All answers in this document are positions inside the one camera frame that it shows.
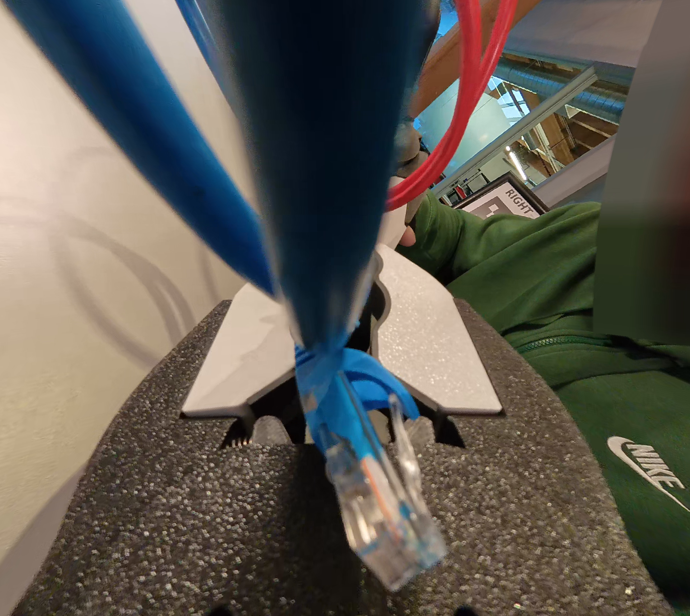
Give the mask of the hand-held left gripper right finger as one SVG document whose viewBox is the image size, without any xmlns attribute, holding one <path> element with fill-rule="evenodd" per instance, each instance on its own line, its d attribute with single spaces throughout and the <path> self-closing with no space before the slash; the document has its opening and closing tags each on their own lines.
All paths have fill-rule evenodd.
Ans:
<svg viewBox="0 0 690 616">
<path fill-rule="evenodd" d="M 421 403 L 444 414 L 496 415 L 502 405 L 451 293 L 385 245 L 376 248 L 385 310 L 372 350 Z"/>
</svg>

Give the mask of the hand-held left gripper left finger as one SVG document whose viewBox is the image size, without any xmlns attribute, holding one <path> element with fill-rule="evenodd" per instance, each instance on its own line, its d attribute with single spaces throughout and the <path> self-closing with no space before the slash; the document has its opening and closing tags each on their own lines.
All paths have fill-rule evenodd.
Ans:
<svg viewBox="0 0 690 616">
<path fill-rule="evenodd" d="M 250 406 L 294 374 L 285 309 L 246 283 L 226 316 L 182 406 L 190 418 L 253 418 Z"/>
</svg>

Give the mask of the person's right forearm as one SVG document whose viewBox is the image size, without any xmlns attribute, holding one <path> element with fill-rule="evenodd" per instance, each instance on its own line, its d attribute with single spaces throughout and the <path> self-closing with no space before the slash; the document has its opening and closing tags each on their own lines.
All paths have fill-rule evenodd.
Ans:
<svg viewBox="0 0 690 616">
<path fill-rule="evenodd" d="M 427 195 L 412 221 L 414 243 L 396 250 L 514 343 L 540 330 L 589 334 L 600 210 L 590 202 L 534 219 L 481 219 Z"/>
</svg>

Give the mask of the aluminium rail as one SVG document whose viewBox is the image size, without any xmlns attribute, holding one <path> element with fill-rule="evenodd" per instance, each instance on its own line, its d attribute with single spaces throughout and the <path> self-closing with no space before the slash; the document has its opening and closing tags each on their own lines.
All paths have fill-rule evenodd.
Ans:
<svg viewBox="0 0 690 616">
<path fill-rule="evenodd" d="M 546 117 L 555 113 L 557 109 L 564 106 L 576 95 L 582 93 L 582 91 L 591 86 L 597 79 L 598 76 L 595 66 L 594 64 L 590 64 L 555 95 L 549 97 L 537 108 L 530 111 L 522 120 L 505 130 L 502 135 L 486 145 L 479 153 L 475 154 L 455 171 L 444 176 L 440 183 L 430 189 L 431 193 L 438 197 L 444 196 L 447 191 L 453 189 L 458 180 L 469 177 L 472 173 L 478 171 L 484 163 L 493 159 L 499 152 L 504 151 L 505 146 L 513 143 L 531 128 L 541 123 Z"/>
</svg>

